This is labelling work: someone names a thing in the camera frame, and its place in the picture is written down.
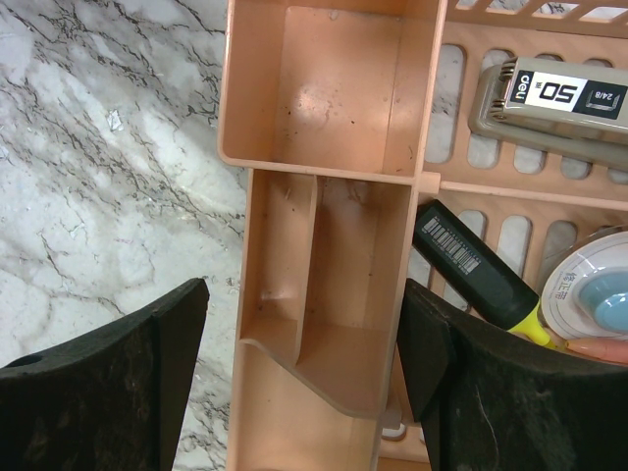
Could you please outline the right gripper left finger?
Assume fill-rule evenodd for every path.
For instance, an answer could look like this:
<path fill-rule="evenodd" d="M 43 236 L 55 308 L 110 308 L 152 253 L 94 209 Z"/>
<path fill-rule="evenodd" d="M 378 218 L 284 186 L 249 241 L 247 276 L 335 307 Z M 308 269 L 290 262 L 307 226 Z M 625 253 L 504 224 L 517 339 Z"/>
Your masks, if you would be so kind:
<path fill-rule="evenodd" d="M 2 367 L 2 469 L 172 469 L 208 301 L 191 279 Z"/>

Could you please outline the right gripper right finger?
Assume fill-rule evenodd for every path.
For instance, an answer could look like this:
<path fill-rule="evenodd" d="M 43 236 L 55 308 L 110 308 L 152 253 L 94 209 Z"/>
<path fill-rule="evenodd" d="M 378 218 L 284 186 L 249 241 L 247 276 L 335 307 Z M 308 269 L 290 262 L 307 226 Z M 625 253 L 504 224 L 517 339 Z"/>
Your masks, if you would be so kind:
<path fill-rule="evenodd" d="M 436 470 L 623 470 L 627 370 L 539 346 L 413 280 L 397 348 Z"/>

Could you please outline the peach plastic desk organizer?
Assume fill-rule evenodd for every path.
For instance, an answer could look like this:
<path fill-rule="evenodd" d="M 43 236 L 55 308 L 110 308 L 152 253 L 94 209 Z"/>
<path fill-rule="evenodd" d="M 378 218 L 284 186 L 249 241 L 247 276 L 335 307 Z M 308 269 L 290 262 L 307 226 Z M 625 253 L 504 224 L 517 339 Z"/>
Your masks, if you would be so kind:
<path fill-rule="evenodd" d="M 467 120 L 490 50 L 627 62 L 627 5 L 579 1 L 232 1 L 218 146 L 249 169 L 230 415 L 231 470 L 598 470 L 593 442 L 557 444 L 550 404 L 559 373 L 589 363 L 500 331 L 475 313 L 456 323 L 517 360 L 541 360 L 522 387 L 523 419 L 505 393 L 470 379 L 448 439 L 432 414 L 411 416 L 396 337 L 420 203 L 476 211 L 496 248 L 506 219 L 529 225 L 523 278 L 540 274 L 550 227 L 578 240 L 624 224 L 627 189 L 602 165 L 582 180 L 551 154 L 537 174 L 504 144 L 487 170 L 468 161 Z"/>

